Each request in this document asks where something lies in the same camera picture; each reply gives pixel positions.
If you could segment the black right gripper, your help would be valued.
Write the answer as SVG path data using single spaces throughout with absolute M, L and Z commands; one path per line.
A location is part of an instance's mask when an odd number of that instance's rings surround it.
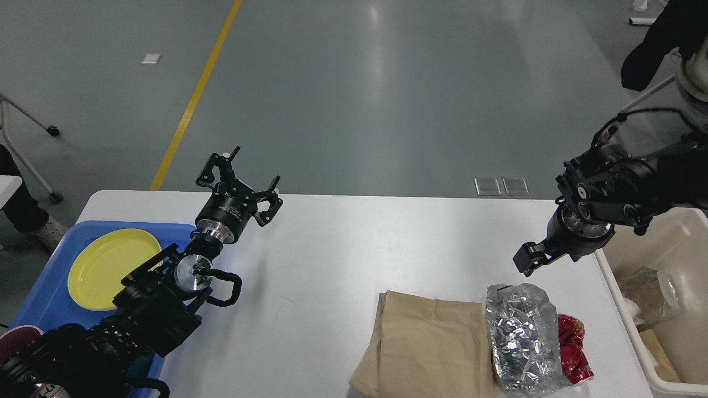
M 536 269 L 552 264 L 564 255 L 577 261 L 602 249 L 614 234 L 614 225 L 589 223 L 563 203 L 547 224 L 545 241 L 522 244 L 513 255 L 513 262 L 519 273 L 531 277 Z

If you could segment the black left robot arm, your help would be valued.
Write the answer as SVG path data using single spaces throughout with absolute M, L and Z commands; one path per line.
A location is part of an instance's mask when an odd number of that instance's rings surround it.
M 164 358 L 202 323 L 204 304 L 234 305 L 237 274 L 215 269 L 223 247 L 238 241 L 250 219 L 265 226 L 283 204 L 280 176 L 257 192 L 232 167 L 239 146 L 212 154 L 195 183 L 211 196 L 195 219 L 185 249 L 170 244 L 121 280 L 116 311 L 91 328 L 66 323 L 42 333 L 2 362 L 3 397 L 127 397 L 134 390 L 170 396 L 156 378 L 135 378 L 134 364 L 150 354 Z

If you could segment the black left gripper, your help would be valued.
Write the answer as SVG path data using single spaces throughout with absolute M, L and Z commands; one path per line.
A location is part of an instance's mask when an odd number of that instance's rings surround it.
M 249 187 L 237 191 L 232 162 L 240 149 L 237 145 L 225 155 L 212 153 L 195 179 L 197 186 L 215 191 L 195 219 L 196 231 L 223 244 L 237 242 L 251 217 L 259 226 L 271 223 L 283 204 L 277 189 L 280 175 L 274 176 L 265 191 L 255 192 Z M 268 209 L 258 211 L 261 202 L 268 202 Z

